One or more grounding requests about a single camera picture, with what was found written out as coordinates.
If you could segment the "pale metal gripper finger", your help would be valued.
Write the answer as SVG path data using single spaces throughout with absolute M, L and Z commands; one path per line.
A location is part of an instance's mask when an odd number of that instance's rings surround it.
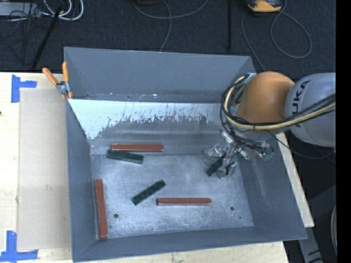
M 222 158 L 227 153 L 227 146 L 215 144 L 211 148 L 204 150 L 204 161 L 214 161 Z
M 219 178 L 230 178 L 237 166 L 237 162 L 231 162 L 229 164 L 223 164 L 219 169 L 218 169 L 218 177 Z

